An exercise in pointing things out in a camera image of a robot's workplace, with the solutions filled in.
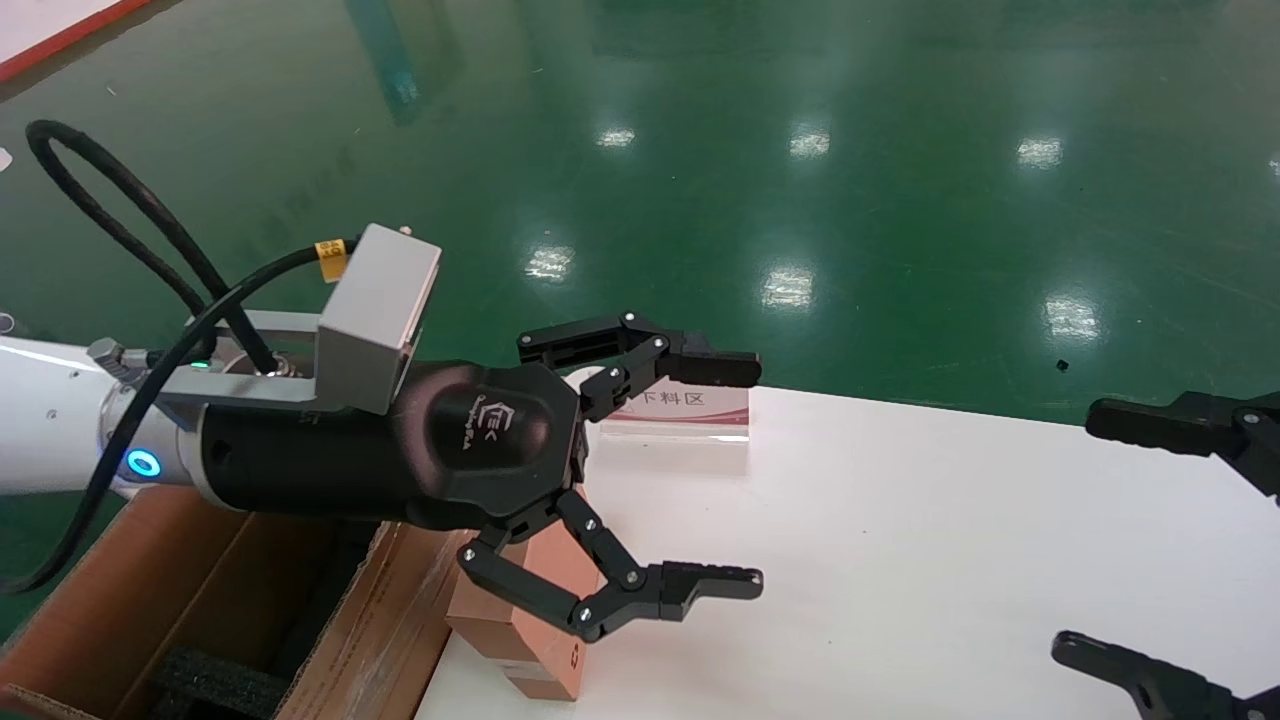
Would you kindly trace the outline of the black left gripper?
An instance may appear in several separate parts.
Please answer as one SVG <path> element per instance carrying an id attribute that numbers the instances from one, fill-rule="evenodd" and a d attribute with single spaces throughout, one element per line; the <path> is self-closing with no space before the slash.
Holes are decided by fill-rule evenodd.
<path id="1" fill-rule="evenodd" d="M 582 418 L 639 400 L 635 421 L 748 423 L 756 354 L 623 313 L 525 331 L 518 356 L 534 364 L 415 363 L 384 414 L 212 405 L 200 423 L 201 495 L 246 512 L 481 529 L 458 552 L 463 574 L 586 643 L 635 620 L 681 623 L 699 598 L 763 594 L 756 568 L 641 566 L 571 489 L 588 456 Z M 598 369 L 579 395 L 552 370 L 572 366 Z M 516 533 L 553 521 L 603 575 L 598 591 L 581 597 L 502 557 Z"/>

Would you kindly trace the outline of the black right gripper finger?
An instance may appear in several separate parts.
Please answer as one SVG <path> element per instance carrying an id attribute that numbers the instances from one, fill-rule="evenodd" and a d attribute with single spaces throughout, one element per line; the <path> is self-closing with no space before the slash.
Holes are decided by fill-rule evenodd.
<path id="1" fill-rule="evenodd" d="M 1262 496 L 1279 497 L 1279 393 L 1229 398 L 1185 392 L 1165 406 L 1094 401 L 1085 432 L 1170 454 L 1224 460 Z"/>
<path id="2" fill-rule="evenodd" d="M 1279 717 L 1276 685 L 1239 697 L 1185 667 L 1071 630 L 1056 634 L 1050 653 L 1065 667 L 1125 691 L 1142 719 Z"/>

